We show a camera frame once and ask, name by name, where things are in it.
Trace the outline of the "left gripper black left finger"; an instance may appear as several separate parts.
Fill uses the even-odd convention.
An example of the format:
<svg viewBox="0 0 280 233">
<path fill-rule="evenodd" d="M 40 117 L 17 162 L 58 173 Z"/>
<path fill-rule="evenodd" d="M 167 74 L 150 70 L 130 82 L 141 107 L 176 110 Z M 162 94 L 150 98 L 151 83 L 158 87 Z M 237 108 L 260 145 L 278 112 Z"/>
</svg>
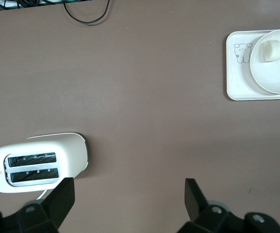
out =
<svg viewBox="0 0 280 233">
<path fill-rule="evenodd" d="M 74 203 L 74 179 L 64 178 L 45 199 L 7 217 L 0 212 L 0 233 L 57 233 Z"/>
</svg>

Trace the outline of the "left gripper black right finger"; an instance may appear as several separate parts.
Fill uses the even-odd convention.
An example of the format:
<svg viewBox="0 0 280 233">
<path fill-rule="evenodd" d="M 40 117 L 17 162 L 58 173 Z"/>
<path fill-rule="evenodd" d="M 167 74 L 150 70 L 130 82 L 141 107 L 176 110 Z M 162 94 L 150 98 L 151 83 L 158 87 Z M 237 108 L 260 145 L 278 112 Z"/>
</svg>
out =
<svg viewBox="0 0 280 233">
<path fill-rule="evenodd" d="M 241 219 L 220 204 L 210 204 L 195 179 L 185 179 L 184 203 L 190 220 L 180 233 L 280 233 L 280 224 L 269 215 L 249 212 Z"/>
</svg>

